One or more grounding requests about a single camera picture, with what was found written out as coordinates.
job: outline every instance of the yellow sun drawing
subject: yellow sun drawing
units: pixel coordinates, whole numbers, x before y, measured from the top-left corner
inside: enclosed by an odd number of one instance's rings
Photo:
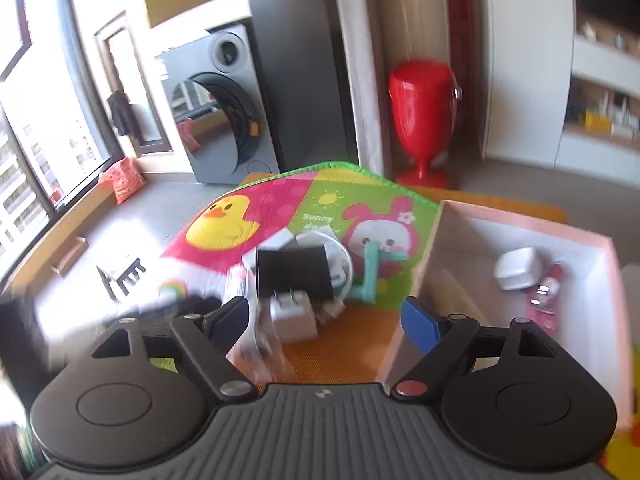
[[[344,197],[339,195],[336,192],[324,190],[324,193],[320,196],[313,197],[317,200],[314,205],[320,206],[322,209],[326,209],[330,205],[340,205],[338,200],[343,199]]]

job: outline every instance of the screw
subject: screw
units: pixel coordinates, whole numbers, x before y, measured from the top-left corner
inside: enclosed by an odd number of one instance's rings
[[[251,391],[251,384],[246,381],[229,381],[220,386],[220,393],[227,397],[241,397]]]

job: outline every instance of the washing machine door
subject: washing machine door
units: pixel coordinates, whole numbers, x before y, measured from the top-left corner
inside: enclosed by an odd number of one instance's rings
[[[171,107],[200,182],[224,182],[258,147],[260,126],[249,95],[232,79],[195,74],[173,90]]]

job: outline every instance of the washing machine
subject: washing machine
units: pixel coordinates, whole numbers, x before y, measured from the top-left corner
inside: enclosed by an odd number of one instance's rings
[[[278,173],[246,22],[218,28],[156,57],[198,182],[237,184]]]

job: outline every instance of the blue gripper pad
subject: blue gripper pad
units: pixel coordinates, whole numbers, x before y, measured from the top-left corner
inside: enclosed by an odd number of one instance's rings
[[[400,325],[409,339],[424,354],[428,354],[444,336],[442,318],[421,309],[412,300],[406,298],[400,307]]]

